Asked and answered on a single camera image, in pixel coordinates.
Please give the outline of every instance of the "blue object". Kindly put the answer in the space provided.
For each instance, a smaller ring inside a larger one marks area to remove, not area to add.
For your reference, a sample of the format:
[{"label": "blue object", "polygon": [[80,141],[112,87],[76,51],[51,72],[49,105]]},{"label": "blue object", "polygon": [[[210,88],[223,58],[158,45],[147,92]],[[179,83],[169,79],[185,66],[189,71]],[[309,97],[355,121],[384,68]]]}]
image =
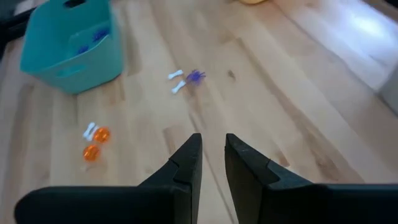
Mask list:
[{"label": "blue object", "polygon": [[75,7],[66,7],[66,1],[49,0],[32,13],[21,70],[74,94],[116,78],[123,54],[108,0],[85,0]]},{"label": "blue object", "polygon": [[193,83],[197,86],[200,85],[201,81],[206,77],[204,74],[204,72],[200,73],[195,69],[187,76],[187,83]]}]

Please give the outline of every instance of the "orange ball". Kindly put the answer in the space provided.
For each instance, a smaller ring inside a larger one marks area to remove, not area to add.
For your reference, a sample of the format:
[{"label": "orange ball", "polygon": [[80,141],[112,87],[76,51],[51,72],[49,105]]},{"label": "orange ball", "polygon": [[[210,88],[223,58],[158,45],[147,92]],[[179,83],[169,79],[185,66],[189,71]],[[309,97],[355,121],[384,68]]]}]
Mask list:
[{"label": "orange ball", "polygon": [[83,157],[87,162],[94,162],[99,158],[100,154],[100,149],[96,145],[89,145],[83,151]]},{"label": "orange ball", "polygon": [[109,141],[110,137],[111,137],[111,132],[109,131],[109,129],[107,127],[98,128],[94,132],[94,136],[93,136],[94,140],[98,141],[100,143]]}]

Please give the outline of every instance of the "wood grain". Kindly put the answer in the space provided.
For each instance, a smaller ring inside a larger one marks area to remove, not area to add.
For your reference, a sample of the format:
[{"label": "wood grain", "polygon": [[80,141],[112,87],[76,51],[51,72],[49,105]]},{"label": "wood grain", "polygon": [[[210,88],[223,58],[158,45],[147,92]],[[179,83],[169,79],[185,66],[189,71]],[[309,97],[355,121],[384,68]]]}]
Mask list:
[{"label": "wood grain", "polygon": [[[24,3],[24,7],[44,2]],[[199,223],[238,223],[226,133],[314,182],[398,181],[398,120],[377,91],[398,62],[398,26],[360,0],[114,0],[125,68],[76,96],[0,67],[0,220],[48,185],[137,185],[195,132],[203,138]],[[206,72],[171,89],[178,69]],[[112,139],[85,170],[89,122]]]}]

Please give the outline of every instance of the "basket handle hole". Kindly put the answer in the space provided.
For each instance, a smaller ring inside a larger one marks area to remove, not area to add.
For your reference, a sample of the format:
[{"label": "basket handle hole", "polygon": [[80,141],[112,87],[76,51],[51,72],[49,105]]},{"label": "basket handle hole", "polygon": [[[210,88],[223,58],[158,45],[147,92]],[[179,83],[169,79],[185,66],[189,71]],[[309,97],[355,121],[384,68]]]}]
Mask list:
[{"label": "basket handle hole", "polygon": [[65,7],[71,9],[71,8],[79,6],[79,5],[81,5],[81,4],[85,3],[85,2],[86,2],[86,0],[69,0],[69,1],[66,1],[65,3],[63,3],[63,5]]}]

